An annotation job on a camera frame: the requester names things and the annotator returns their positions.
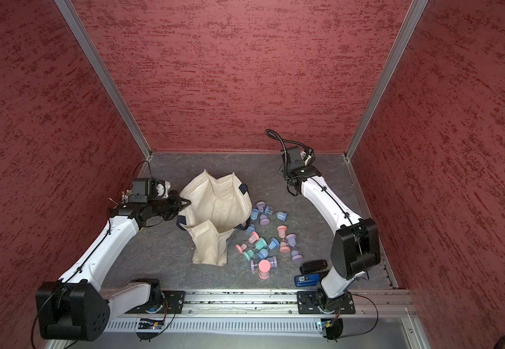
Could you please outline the cream canvas bag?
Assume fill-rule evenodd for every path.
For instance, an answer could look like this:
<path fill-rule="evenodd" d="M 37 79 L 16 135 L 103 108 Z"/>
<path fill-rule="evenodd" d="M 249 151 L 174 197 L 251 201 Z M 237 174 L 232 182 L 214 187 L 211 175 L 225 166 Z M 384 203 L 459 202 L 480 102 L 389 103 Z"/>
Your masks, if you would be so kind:
<path fill-rule="evenodd" d="M 234 173 L 216 178 L 205 170 L 186 185 L 180 196 L 191 202 L 179 212 L 176 225 L 191 236 L 192 262 L 226 265 L 228 240 L 250 222 L 253 207 L 247 185 Z"/>

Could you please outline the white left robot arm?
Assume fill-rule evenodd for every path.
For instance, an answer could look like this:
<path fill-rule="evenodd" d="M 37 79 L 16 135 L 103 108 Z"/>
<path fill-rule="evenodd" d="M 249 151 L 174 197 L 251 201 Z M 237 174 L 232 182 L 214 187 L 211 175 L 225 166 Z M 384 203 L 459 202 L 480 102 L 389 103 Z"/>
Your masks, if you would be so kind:
<path fill-rule="evenodd" d="M 75 264 L 55 282 L 44 282 L 36 292 L 37 315 L 32 332 L 45 340 L 91 342 L 107 324 L 135 308 L 163 318 L 166 330 L 179 314 L 181 298 L 165 294 L 156 279 L 135 279 L 117 289 L 104 289 L 103 283 L 121 251 L 146 227 L 150 218 L 167 222 L 191 202 L 175 191 L 166 199 L 119 204 L 110 210 L 103 231 Z"/>

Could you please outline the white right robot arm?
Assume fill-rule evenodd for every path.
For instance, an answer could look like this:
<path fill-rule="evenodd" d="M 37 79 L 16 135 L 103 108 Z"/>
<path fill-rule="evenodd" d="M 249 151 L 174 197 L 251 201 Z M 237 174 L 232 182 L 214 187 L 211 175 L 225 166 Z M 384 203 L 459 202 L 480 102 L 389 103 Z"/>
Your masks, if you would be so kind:
<path fill-rule="evenodd" d="M 296 194 L 308 199 L 325 219 L 333 234 L 331 269 L 320 285 L 327 299 L 343 295 L 355 279 L 367 276 L 381 262 L 377 223 L 362 218 L 339 199 L 320 171 L 313 166 L 284 174 Z"/>

